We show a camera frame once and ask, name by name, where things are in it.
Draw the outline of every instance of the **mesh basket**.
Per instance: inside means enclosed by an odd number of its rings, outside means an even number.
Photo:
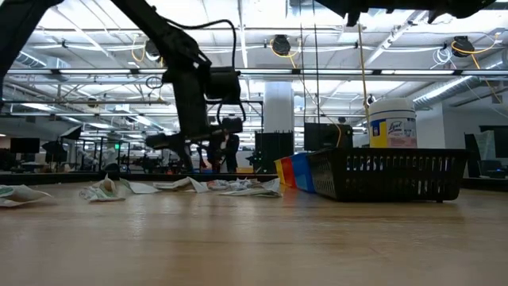
[[[315,191],[340,201],[454,200],[467,158],[457,149],[327,149],[307,156]]]

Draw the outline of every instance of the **ceiling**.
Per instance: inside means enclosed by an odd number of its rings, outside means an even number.
[[[345,27],[344,19],[327,9],[314,13],[304,10],[302,16],[294,13],[286,0],[150,0],[157,12],[184,25],[198,25],[222,18],[229,19],[237,28],[235,66],[237,68],[293,68],[288,58],[276,56],[270,49],[270,40],[276,34],[288,35],[295,53],[298,68],[359,68],[360,50],[357,27]],[[362,41],[367,68],[394,69],[442,69],[447,64],[437,64],[436,53],[444,44],[450,45],[454,36],[468,36],[476,50],[496,45],[478,55],[479,61],[505,48],[508,33],[508,12],[484,10],[466,18],[449,15],[439,17],[432,25],[426,24],[428,15],[413,10],[396,10],[392,14],[383,11],[362,14],[364,28]],[[214,66],[231,64],[233,48],[232,32],[227,25],[210,29],[186,31],[200,45]],[[391,43],[383,49],[376,48],[390,36]],[[57,9],[49,10],[30,37],[24,51],[38,56],[51,56],[69,64],[70,68],[158,68],[158,62],[144,56],[147,37],[111,1],[66,0]],[[472,68],[471,57],[452,58],[457,68]],[[27,68],[15,63],[13,68]],[[93,76],[73,76],[75,81],[94,79]],[[171,85],[160,90],[150,90],[144,85],[146,77],[103,76],[101,79],[118,79],[127,84],[42,84],[42,76],[13,75],[12,84],[30,87],[30,96],[39,99],[65,95],[69,101],[97,98],[98,100],[156,100],[161,97],[167,105],[131,104],[129,110],[137,113],[175,112]],[[242,98],[263,100],[264,81],[268,79],[241,80]],[[294,93],[303,94],[300,79],[293,81]],[[367,92],[377,98],[402,97],[427,86],[432,80],[414,81],[369,80]],[[325,112],[355,114],[363,109],[363,84],[359,80],[325,79],[319,81],[321,108]],[[317,91],[316,79],[306,80],[310,93]],[[110,106],[91,109],[86,106],[54,106],[79,112],[111,112]],[[315,110],[307,101],[307,110]],[[238,111],[230,107],[225,112]],[[175,118],[150,118],[165,129],[178,129]],[[249,119],[258,122],[259,117]]]

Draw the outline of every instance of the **table surface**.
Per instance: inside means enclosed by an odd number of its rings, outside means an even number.
[[[0,209],[1,285],[506,285],[508,195],[447,203],[337,203],[132,195],[88,203],[88,184]]]

